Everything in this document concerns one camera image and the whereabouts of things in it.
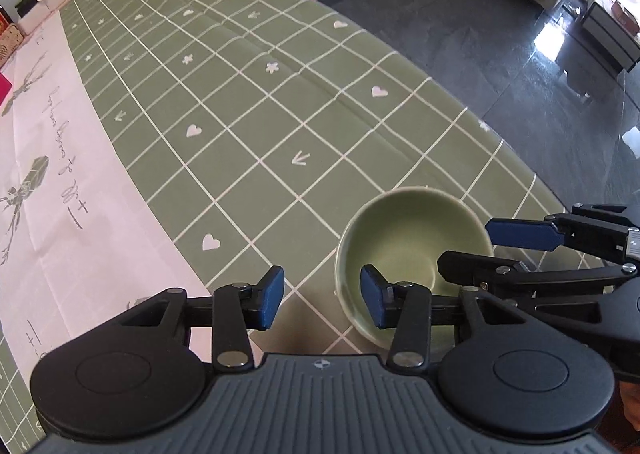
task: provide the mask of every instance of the ceramic bowl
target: ceramic bowl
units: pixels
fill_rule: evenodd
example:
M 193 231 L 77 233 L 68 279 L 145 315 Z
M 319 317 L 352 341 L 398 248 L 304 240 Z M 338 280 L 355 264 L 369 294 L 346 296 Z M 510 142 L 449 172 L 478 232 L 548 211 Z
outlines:
M 436 295 L 456 295 L 460 287 L 438 273 L 447 250 L 493 256 L 493 246 L 478 216 L 452 195 L 408 187 L 377 196 L 351 219 L 340 239 L 335 262 L 336 293 L 353 326 L 388 349 L 394 330 L 373 324 L 360 294 L 360 269 L 374 265 L 390 283 L 413 281 Z M 433 327 L 431 353 L 453 346 L 452 326 Z

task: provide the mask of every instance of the arrow pattern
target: arrow pattern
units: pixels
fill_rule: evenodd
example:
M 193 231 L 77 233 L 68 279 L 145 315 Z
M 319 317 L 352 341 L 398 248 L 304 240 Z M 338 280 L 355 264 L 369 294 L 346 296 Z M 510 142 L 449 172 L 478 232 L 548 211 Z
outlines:
M 296 153 L 296 156 L 293 157 L 293 159 L 291 160 L 291 163 L 293 165 L 306 165 L 306 161 L 305 160 L 310 156 L 311 155 L 309 155 L 309 154 L 303 155 L 302 151 L 298 151 Z

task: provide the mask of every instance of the human hand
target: human hand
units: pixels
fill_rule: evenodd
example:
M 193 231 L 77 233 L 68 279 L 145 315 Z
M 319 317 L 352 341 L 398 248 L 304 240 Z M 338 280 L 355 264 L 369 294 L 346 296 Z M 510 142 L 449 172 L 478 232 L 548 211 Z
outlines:
M 637 431 L 640 431 L 640 386 L 629 382 L 620 382 L 620 397 L 625 418 Z

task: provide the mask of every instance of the blue object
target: blue object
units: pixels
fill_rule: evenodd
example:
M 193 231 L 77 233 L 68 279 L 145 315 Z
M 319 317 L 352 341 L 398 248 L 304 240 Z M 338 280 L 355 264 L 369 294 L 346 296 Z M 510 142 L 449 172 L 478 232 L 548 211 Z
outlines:
M 554 251 L 564 245 L 564 234 L 547 221 L 492 219 L 484 226 L 491 243 L 503 247 Z
M 364 299 L 373 323 L 380 329 L 385 328 L 385 307 L 382 290 L 366 267 L 360 269 L 360 293 Z
M 276 272 L 271 273 L 270 279 L 266 279 L 267 288 L 262 292 L 262 309 L 260 310 L 260 325 L 262 329 L 268 329 L 276 318 L 278 307 L 284 295 L 284 269 L 280 268 Z

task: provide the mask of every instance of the gray tile floor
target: gray tile floor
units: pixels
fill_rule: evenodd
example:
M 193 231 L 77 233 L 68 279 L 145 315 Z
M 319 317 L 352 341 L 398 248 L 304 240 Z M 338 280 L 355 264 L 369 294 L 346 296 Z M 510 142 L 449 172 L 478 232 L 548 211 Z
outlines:
M 330 2 L 482 117 L 566 205 L 640 203 L 640 66 L 616 76 L 562 8 Z

